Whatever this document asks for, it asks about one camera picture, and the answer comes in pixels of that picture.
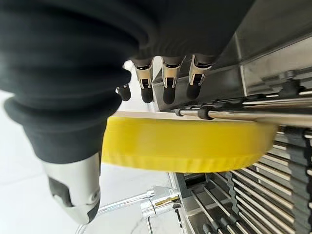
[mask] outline stainless steel rod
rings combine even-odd
[[[270,233],[270,231],[261,222],[259,222],[258,219],[253,217],[252,214],[250,214],[243,206],[237,204],[237,207],[239,208],[238,215],[242,217],[245,222],[248,223],[249,226],[251,226],[251,228],[255,230],[257,234]]]
[[[151,217],[148,217],[146,222],[147,222],[148,233],[149,234],[153,234],[153,228],[152,228],[152,224],[151,224]]]
[[[198,110],[180,110],[180,114],[183,116],[195,116],[198,117]]]
[[[283,124],[296,127],[312,127],[311,114],[296,114],[283,112],[270,112],[265,110],[226,110],[209,111],[209,117],[232,119],[232,120],[252,120],[257,122]]]
[[[99,217],[108,211],[117,210],[123,207],[127,207],[130,205],[139,203],[141,201],[144,201],[145,199],[153,197],[154,195],[155,195],[154,193],[146,192],[143,194],[139,194],[130,198],[126,198],[126,199],[111,203],[111,204],[107,204],[99,208],[99,210],[97,211],[96,217]],[[88,227],[88,224],[79,225],[76,230],[76,234],[83,234],[87,227]]]
[[[277,218],[274,214],[269,212],[267,209],[265,209],[263,206],[261,206],[259,203],[255,202],[253,199],[251,199],[247,194],[245,194],[243,191],[238,189],[237,187],[234,187],[234,190],[241,195],[244,199],[246,199],[249,203],[257,207],[262,213],[264,213],[267,217],[269,217],[271,220],[273,220],[278,226],[283,228],[287,233],[289,234],[295,234],[295,230],[289,227],[287,224],[285,224],[282,220]]]
[[[218,207],[226,214],[227,217],[231,216],[231,213],[221,204],[221,202],[207,189],[204,187],[204,191],[211,197],[211,199],[218,205]],[[235,223],[237,227],[242,228],[244,233],[248,233],[246,229],[237,221]]]
[[[236,172],[236,171],[231,171],[231,172],[233,174],[235,174],[236,176],[238,176],[239,178],[241,178],[242,180],[244,180],[245,182],[249,183],[251,186],[258,189],[259,191],[263,192],[264,194],[266,194],[270,198],[274,199],[275,201],[277,201],[281,205],[285,206],[286,208],[288,208],[290,210],[293,209],[293,204],[291,202],[289,202],[288,200],[282,198],[281,196],[273,193],[271,190],[267,189],[263,185],[254,182],[252,179],[249,179],[247,176],[245,176],[239,172]]]
[[[229,196],[229,194],[228,194],[224,189],[222,189],[222,188],[220,187],[220,185],[218,185],[218,184],[217,184],[216,182],[214,182],[212,179],[211,179],[210,181],[211,181],[212,184],[215,185],[215,187],[216,187],[217,189],[219,189],[219,191],[221,191],[221,192],[226,196],[227,199],[231,199],[231,197]]]
[[[248,210],[250,210],[253,214],[255,214],[258,218],[260,218],[263,223],[268,225],[273,231],[275,231],[277,234],[284,234],[278,227],[273,225],[266,217],[264,217],[260,212],[258,212],[256,209],[254,209],[251,205],[249,205],[246,201],[244,201],[241,197],[235,196],[236,199],[242,203]]]
[[[230,217],[231,213],[228,212],[227,209],[221,204],[221,202],[207,189],[204,187],[204,191],[212,198],[212,200],[220,207],[220,209],[226,214],[226,216]]]
[[[276,205],[274,205],[272,202],[270,202],[269,200],[265,199],[263,196],[261,196],[260,194],[258,194],[257,192],[255,192],[254,190],[252,190],[251,188],[249,188],[248,186],[246,186],[245,184],[239,182],[237,179],[233,178],[233,182],[235,184],[237,184],[238,186],[240,186],[241,188],[243,188],[245,191],[249,192],[252,196],[254,196],[255,198],[257,198],[259,201],[263,202],[264,204],[266,204],[268,207],[270,207],[272,210],[274,210],[275,212],[277,212],[281,217],[283,217],[284,219],[286,219],[287,221],[289,221],[290,223],[294,223],[294,217],[292,217],[291,215],[289,215],[288,213],[286,213],[285,211],[283,211],[281,208],[277,207]]]
[[[204,204],[199,200],[198,196],[193,191],[191,191],[191,195],[193,196],[194,200],[199,205],[199,207],[202,209],[203,213],[206,215],[206,217],[208,218],[209,222],[215,223],[214,218],[209,214],[208,210],[206,209]],[[219,234],[223,234],[222,230],[219,229],[219,228],[217,229],[217,232]]]
[[[265,99],[265,100],[243,102],[243,105],[247,105],[247,106],[248,105],[270,105],[270,104],[287,104],[287,105],[312,104],[312,97]]]
[[[248,174],[256,177],[257,179],[260,179],[262,180],[263,182],[267,183],[267,184],[270,184],[271,186],[275,187],[276,189],[278,189],[279,191],[291,196],[293,193],[290,189],[274,182],[273,180],[271,179],[268,179],[267,177],[257,173],[257,172],[254,172],[253,170],[250,170],[248,168],[242,168],[243,171],[247,172]]]
[[[262,157],[267,159],[267,160],[270,160],[272,162],[276,162],[276,163],[278,163],[280,165],[283,165],[283,166],[286,166],[286,167],[289,166],[289,161],[284,159],[284,158],[282,158],[282,157],[273,156],[273,155],[270,155],[270,154],[265,154]]]
[[[284,179],[286,181],[290,181],[290,179],[291,179],[291,176],[289,174],[281,172],[280,170],[277,170],[273,167],[267,166],[261,162],[256,162],[253,165],[264,170],[264,171],[266,171],[266,172],[268,172],[268,173],[271,173],[271,174],[273,174],[273,175],[275,175],[281,179]]]
[[[230,234],[237,234],[237,232],[234,231],[234,229],[230,225],[227,225],[226,229],[229,231]]]
[[[274,141],[273,148],[279,149],[279,150],[287,150],[287,144],[280,141]]]

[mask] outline metal rack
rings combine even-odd
[[[201,183],[182,189],[190,233],[310,234],[311,138],[310,131],[282,127],[274,147],[259,162],[204,174]],[[200,211],[190,209],[191,197]],[[201,213],[207,217],[204,223],[194,221]]]

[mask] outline black rubber sleeve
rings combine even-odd
[[[107,118],[121,103],[116,87],[130,81],[123,63],[155,38],[144,11],[109,2],[0,3],[0,88],[15,94],[4,107],[43,161],[101,151]]]

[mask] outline metal bar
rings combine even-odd
[[[312,97],[297,97],[297,98],[281,98],[267,100],[245,101],[243,105],[270,105],[270,104],[287,104],[287,105],[300,105],[312,104]]]
[[[252,170],[250,170],[248,168],[242,168],[242,170],[247,172],[248,174],[256,177],[257,179],[260,179],[263,182],[265,182],[267,184],[270,184],[271,186],[275,187],[279,191],[281,191],[281,192],[283,192],[283,193],[285,193],[285,194],[287,194],[289,196],[291,196],[293,194],[290,189],[288,189],[288,188],[286,188],[286,187],[284,187],[284,186],[274,182],[273,180],[268,179],[267,177],[265,177],[265,176],[263,176],[263,175],[261,175],[261,174],[259,174],[257,172],[254,172],[254,171],[252,171]]]
[[[211,217],[211,215],[208,213],[206,207],[204,206],[204,204],[199,200],[198,196],[193,192],[191,191],[191,194],[194,198],[194,200],[197,202],[197,204],[199,205],[199,207],[202,209],[202,211],[204,212],[204,214],[207,216],[209,222],[213,223],[214,222],[214,219]]]
[[[287,144],[280,141],[274,141],[273,148],[279,149],[279,150],[287,150]]]
[[[277,169],[275,169],[273,167],[267,166],[267,165],[265,165],[265,164],[263,164],[261,162],[256,162],[253,165],[258,167],[258,168],[260,168],[260,169],[262,169],[262,170],[264,170],[264,171],[266,171],[266,172],[268,172],[268,173],[271,173],[271,174],[273,174],[273,175],[275,175],[275,176],[277,176],[277,177],[279,177],[281,179],[284,179],[286,181],[290,181],[290,179],[291,179],[290,175],[288,175],[288,174],[286,174],[284,172],[281,172],[280,170],[277,170]]]
[[[231,216],[231,213],[221,204],[221,202],[206,188],[204,191],[211,197],[211,199],[219,206],[219,208],[226,214],[227,217]],[[240,224],[239,221],[235,222],[235,225],[243,232],[249,234],[249,232]]]
[[[230,217],[230,212],[219,202],[219,200],[207,189],[204,187],[204,191],[212,198],[212,200],[220,207],[220,209],[226,214],[226,216]]]
[[[198,110],[181,110],[180,114],[183,115],[183,116],[198,117]]]
[[[259,213],[256,209],[254,209],[251,205],[249,205],[246,201],[244,201],[241,197],[236,196],[236,199],[242,203],[248,210],[250,210],[253,214],[255,214],[258,218],[260,218],[266,225],[268,225],[273,231],[277,234],[284,234],[278,227],[273,225],[266,217],[264,217],[261,213]]]
[[[229,231],[230,234],[237,234],[237,232],[235,232],[234,229],[230,225],[227,225],[226,229]]]
[[[218,188],[218,189],[226,196],[227,199],[231,199],[231,196],[228,195],[228,193],[227,193],[224,189],[222,189],[222,188],[220,187],[220,185],[218,185],[218,184],[217,184],[216,182],[214,182],[212,179],[211,179],[210,181],[211,181],[212,184],[215,185],[216,188]]]
[[[209,117],[232,119],[232,120],[252,120],[257,122],[284,124],[296,127],[312,127],[311,114],[270,112],[265,110],[221,110],[209,111]]]
[[[193,196],[194,200],[199,205],[199,207],[202,209],[203,213],[206,215],[209,222],[211,222],[212,226],[214,226],[213,224],[216,224],[216,222],[214,221],[214,218],[212,218],[212,216],[208,213],[208,210],[206,209],[204,204],[199,200],[198,196],[193,191],[191,191],[191,195]],[[217,228],[217,232],[219,234],[223,234],[223,232],[220,228]]]
[[[143,194],[139,194],[130,198],[126,198],[126,199],[105,205],[99,208],[99,210],[97,211],[97,217],[103,215],[104,213],[108,211],[117,210],[123,207],[127,207],[130,205],[139,203],[141,201],[144,201],[145,199],[153,197],[154,195],[155,195],[154,192],[148,191]],[[87,224],[79,225],[79,227],[76,230],[76,234],[83,234],[87,227],[88,227]]]
[[[269,196],[270,198],[274,199],[275,201],[279,202],[281,205],[285,206],[286,208],[292,210],[293,209],[293,204],[290,203],[289,201],[287,201],[286,199],[282,198],[281,196],[273,193],[272,191],[270,191],[269,189],[267,189],[266,187],[264,187],[261,184],[258,184],[256,182],[254,182],[252,179],[249,179],[248,177],[244,176],[243,174],[236,172],[236,171],[231,171],[233,174],[235,174],[237,177],[241,178],[242,180],[244,180],[245,182],[249,183],[250,185],[252,185],[253,187],[255,187],[256,189],[258,189],[259,191],[263,192],[264,194],[266,194],[267,196]]]
[[[233,182],[236,183],[237,185],[239,185],[241,188],[243,188],[247,192],[249,192],[252,196],[257,198],[259,201],[261,201],[264,204],[266,204],[267,206],[269,206],[272,210],[277,212],[281,217],[283,217],[284,219],[286,219],[290,223],[294,223],[294,217],[292,217],[291,215],[289,215],[288,213],[283,211],[281,208],[277,207],[272,202],[270,202],[269,200],[265,199],[263,196],[261,196],[260,194],[258,194],[257,192],[255,192],[254,190],[249,188],[248,186],[246,186],[243,183],[239,182],[237,179],[233,178]]]
[[[147,222],[148,233],[149,234],[153,234],[153,228],[152,228],[152,224],[151,224],[151,217],[148,217],[146,222]]]
[[[289,166],[289,161],[284,159],[284,158],[282,158],[282,157],[278,157],[278,156],[275,156],[275,155],[269,155],[269,154],[265,154],[262,157],[267,159],[267,160],[270,160],[272,162],[276,162],[278,164],[281,164],[283,166],[286,166],[286,167]]]
[[[287,233],[289,234],[295,234],[295,230],[286,225],[282,220],[277,218],[274,214],[269,212],[267,209],[265,209],[263,206],[261,206],[259,203],[255,202],[253,199],[251,199],[248,195],[246,195],[243,191],[238,189],[237,187],[234,187],[234,190],[240,194],[244,199],[246,199],[248,202],[250,202],[252,205],[257,207],[261,212],[263,212],[267,217],[269,217],[271,220],[273,220],[278,226],[283,228]]]
[[[270,231],[262,223],[260,223],[255,217],[253,217],[252,214],[250,214],[244,207],[242,207],[240,204],[237,204],[237,207],[240,209],[240,211],[238,212],[238,215],[242,217],[245,220],[245,222],[248,223],[249,226],[251,226],[251,228],[255,230],[257,234],[270,233]]]

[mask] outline robotic hand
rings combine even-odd
[[[163,56],[164,100],[172,103],[183,58],[194,55],[188,95],[195,98],[253,1],[1,1],[0,88],[15,94],[4,107],[74,220],[91,222],[99,207],[106,120],[121,103],[116,88],[129,95],[123,63],[134,62],[151,102],[152,58]]]

